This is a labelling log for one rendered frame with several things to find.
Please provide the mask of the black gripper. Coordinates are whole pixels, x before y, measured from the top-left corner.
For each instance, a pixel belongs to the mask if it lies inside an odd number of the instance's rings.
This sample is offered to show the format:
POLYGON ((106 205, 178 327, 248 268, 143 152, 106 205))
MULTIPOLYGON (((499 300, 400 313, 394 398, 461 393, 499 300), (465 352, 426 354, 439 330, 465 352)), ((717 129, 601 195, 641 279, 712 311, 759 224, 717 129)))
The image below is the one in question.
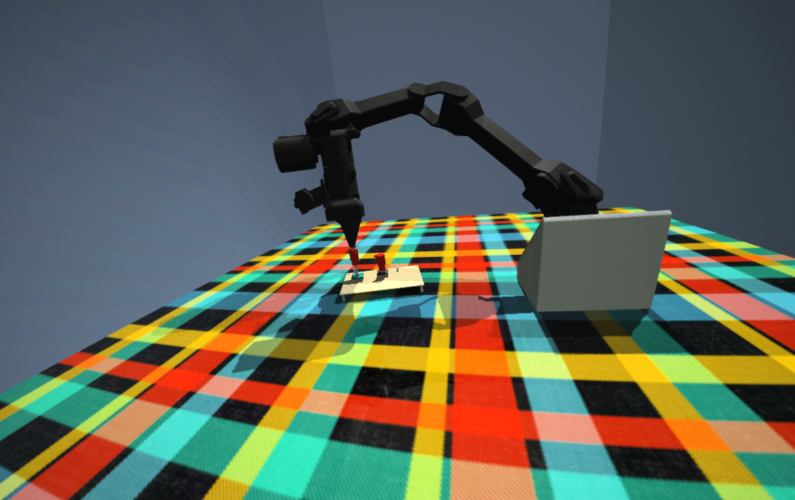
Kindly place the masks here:
POLYGON ((365 217, 365 205, 360 201, 357 190, 355 164, 322 169, 330 197, 325 209, 327 222, 337 222, 349 247, 355 247, 361 219, 365 217))

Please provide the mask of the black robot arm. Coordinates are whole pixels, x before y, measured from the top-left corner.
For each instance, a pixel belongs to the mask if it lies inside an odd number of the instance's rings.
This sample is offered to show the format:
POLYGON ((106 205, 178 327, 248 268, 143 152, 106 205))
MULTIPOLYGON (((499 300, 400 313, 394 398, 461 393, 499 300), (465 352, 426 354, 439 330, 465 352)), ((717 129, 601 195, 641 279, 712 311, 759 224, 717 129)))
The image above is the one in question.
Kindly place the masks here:
MULTIPOLYGON (((361 101, 322 102, 304 121, 306 134, 274 140, 277 167, 281 173, 316 169, 318 155, 322 167, 355 164, 353 138, 360 138, 367 127, 409 114, 424 118, 430 126, 474 140, 522 180, 526 189, 522 196, 544 217, 599 215, 596 204, 603 200, 599 186, 564 162, 540 158, 485 116, 482 104, 470 90, 446 81, 410 83, 409 87, 361 101), (426 97, 436 94, 444 95, 440 115, 424 105, 426 97)), ((317 189, 295 192, 294 207, 302 215, 330 203, 326 181, 320 179, 320 183, 317 189)))

